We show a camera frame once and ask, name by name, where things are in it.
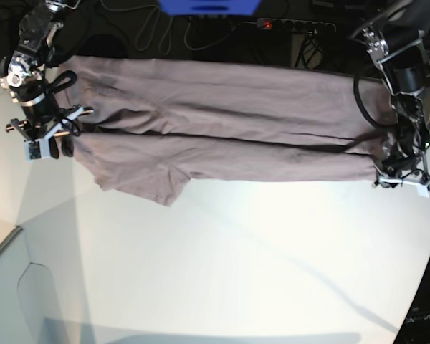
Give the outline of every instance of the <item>power strip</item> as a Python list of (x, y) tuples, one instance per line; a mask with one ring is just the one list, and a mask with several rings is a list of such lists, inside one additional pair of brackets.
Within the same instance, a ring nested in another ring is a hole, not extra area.
[(257, 27), (266, 31), (285, 31), (293, 34), (336, 33), (336, 25), (332, 23), (308, 20), (258, 18)]

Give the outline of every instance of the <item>blue object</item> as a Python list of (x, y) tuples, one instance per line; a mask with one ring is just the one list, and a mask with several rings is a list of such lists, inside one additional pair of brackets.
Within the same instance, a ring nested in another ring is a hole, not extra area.
[(261, 0), (159, 0), (171, 16), (234, 14), (250, 16)]

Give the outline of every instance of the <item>wrinkled fabric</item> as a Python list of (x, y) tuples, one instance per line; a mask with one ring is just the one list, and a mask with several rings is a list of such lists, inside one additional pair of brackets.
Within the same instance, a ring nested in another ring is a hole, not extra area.
[[(78, 74), (57, 95), (80, 118), (75, 158), (103, 190), (170, 205), (192, 178), (352, 181), (376, 177), (381, 140), (342, 147), (373, 132), (349, 77), (306, 70), (195, 61), (74, 57)], [(388, 93), (362, 81), (376, 120), (392, 121)]]

